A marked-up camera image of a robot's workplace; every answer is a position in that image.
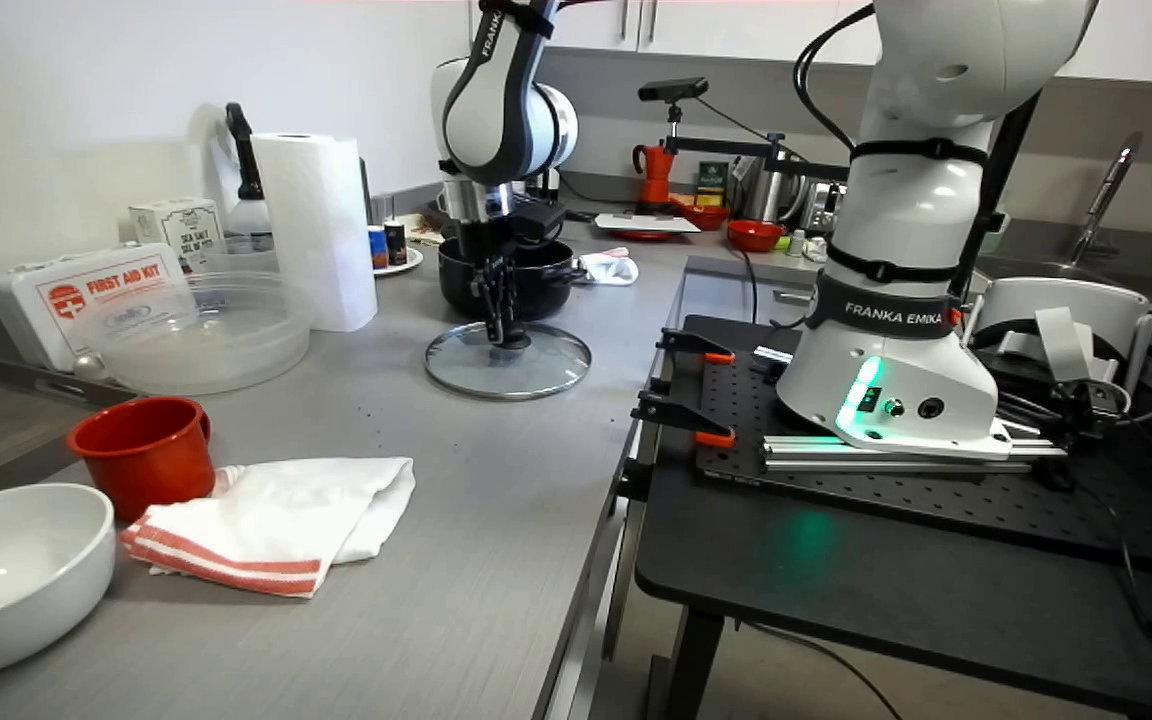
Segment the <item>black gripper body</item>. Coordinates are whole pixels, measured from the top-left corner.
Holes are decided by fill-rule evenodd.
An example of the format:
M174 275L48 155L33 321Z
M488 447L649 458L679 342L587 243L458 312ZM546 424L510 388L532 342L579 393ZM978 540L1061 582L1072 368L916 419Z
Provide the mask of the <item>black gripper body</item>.
M446 243L472 263L553 243L563 227L558 201L532 198L517 185L477 185L468 178L446 178L440 204L446 215Z

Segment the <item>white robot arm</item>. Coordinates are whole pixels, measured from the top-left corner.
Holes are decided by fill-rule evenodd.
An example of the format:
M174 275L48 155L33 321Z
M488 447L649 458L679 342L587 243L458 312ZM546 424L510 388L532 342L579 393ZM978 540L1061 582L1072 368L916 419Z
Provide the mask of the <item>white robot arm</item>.
M879 59L813 315L776 395L850 447L1001 462L996 381L953 321L993 134L1077 58L1101 0L871 0ZM446 210L504 243L509 185L563 159L572 104L534 82L558 0L480 0L432 76Z

